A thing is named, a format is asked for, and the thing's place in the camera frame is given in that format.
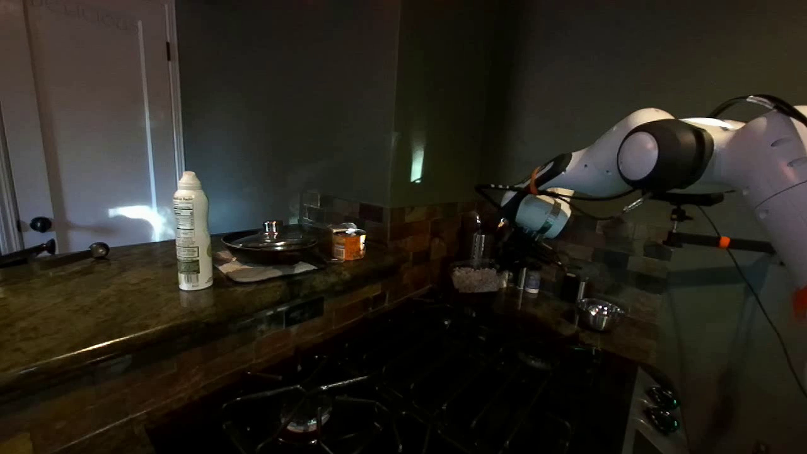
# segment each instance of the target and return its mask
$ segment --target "countertop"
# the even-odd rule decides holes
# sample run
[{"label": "countertop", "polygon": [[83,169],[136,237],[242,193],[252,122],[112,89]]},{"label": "countertop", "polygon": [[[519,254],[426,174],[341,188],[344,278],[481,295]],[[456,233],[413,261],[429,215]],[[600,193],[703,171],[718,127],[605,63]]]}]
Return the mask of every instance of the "countertop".
[{"label": "countertop", "polygon": [[255,316],[291,301],[341,292],[397,268],[397,258],[325,266],[316,273],[240,286],[218,275],[206,290],[176,288],[175,243],[114,247],[108,261],[0,270],[0,401],[26,387],[76,374],[127,350]]}]

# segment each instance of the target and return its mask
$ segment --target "door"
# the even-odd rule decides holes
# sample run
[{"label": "door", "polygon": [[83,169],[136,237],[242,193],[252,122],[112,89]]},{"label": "door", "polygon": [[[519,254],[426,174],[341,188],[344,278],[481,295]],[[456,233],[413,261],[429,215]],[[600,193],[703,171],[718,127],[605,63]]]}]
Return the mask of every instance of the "door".
[{"label": "door", "polygon": [[0,0],[6,249],[49,237],[59,252],[171,237],[175,49],[171,0]]}]

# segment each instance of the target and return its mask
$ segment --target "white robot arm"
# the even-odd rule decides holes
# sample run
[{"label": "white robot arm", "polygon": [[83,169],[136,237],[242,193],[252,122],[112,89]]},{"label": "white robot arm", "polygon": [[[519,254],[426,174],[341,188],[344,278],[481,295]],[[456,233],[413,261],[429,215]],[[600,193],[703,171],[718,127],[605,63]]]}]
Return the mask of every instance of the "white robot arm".
[{"label": "white robot arm", "polygon": [[503,209],[527,234],[553,241],[572,217],[564,198],[738,193],[795,275],[795,302],[807,309],[807,119],[775,97],[746,102],[770,112],[746,123],[632,112],[596,143],[542,165]]}]

